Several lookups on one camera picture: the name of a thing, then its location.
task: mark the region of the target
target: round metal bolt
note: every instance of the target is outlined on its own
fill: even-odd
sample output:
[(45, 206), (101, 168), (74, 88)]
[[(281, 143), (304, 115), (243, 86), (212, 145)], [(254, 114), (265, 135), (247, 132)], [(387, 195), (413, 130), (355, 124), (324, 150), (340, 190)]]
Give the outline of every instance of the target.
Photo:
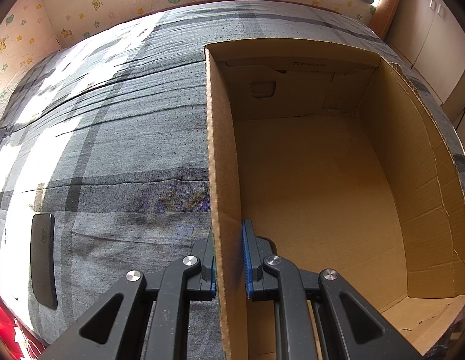
[(126, 279), (128, 279), (129, 281), (136, 281), (136, 280), (139, 280), (140, 278), (141, 278), (140, 271), (129, 271), (126, 274)]
[(183, 258), (183, 264), (186, 266), (193, 266), (196, 263), (197, 263), (196, 256), (186, 256)]
[(276, 266), (277, 264), (279, 264), (281, 262), (281, 257), (276, 256), (275, 254), (273, 254), (272, 256), (266, 257), (265, 261), (270, 266)]
[(338, 273), (334, 269), (325, 269), (323, 271), (323, 277), (327, 280), (334, 280), (337, 276)]

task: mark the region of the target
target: cabinet door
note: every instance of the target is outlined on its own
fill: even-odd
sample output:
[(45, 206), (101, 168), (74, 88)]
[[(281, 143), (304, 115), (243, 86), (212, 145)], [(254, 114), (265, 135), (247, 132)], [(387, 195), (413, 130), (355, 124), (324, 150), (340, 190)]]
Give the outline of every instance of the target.
[(428, 36), (436, 8), (437, 0), (399, 1), (388, 43), (398, 49), (412, 64)]
[(465, 33), (441, 0), (414, 67), (443, 103), (464, 72)]

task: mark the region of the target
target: gray bed sheet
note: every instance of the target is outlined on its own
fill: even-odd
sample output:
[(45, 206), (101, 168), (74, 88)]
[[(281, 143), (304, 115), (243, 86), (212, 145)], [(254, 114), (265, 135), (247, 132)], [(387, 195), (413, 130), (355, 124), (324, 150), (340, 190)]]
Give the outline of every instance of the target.
[[(261, 37), (348, 44), (401, 64), (465, 186), (465, 156), (449, 121), (413, 72), (355, 20), (297, 4), (228, 1), (116, 26), (39, 62), (0, 122), (0, 160), (9, 161), (0, 167), (0, 294), (46, 342), (130, 269), (164, 269), (207, 237), (204, 45)], [(28, 277), (35, 212), (56, 220), (57, 310), (37, 302)], [(11, 261), (20, 271), (14, 284), (4, 279)], [(217, 301), (191, 306), (188, 346), (190, 359), (224, 358)]]

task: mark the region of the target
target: cardboard box wall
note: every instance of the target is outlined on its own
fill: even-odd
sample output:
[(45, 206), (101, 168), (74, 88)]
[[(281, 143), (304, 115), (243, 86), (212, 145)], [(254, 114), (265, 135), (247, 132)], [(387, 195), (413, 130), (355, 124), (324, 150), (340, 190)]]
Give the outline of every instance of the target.
[(337, 269), (424, 354), (465, 303), (465, 197), (399, 67), (327, 42), (207, 45), (208, 155), (228, 359), (275, 358), (246, 302), (241, 219), (299, 268)]

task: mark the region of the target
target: black rectangular object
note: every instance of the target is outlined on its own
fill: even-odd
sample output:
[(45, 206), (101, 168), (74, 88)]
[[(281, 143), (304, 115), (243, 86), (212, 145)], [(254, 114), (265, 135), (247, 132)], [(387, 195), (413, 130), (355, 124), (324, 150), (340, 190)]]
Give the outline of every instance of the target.
[(31, 281), (37, 301), (57, 309), (56, 284), (54, 282), (54, 216), (36, 214), (31, 226)]

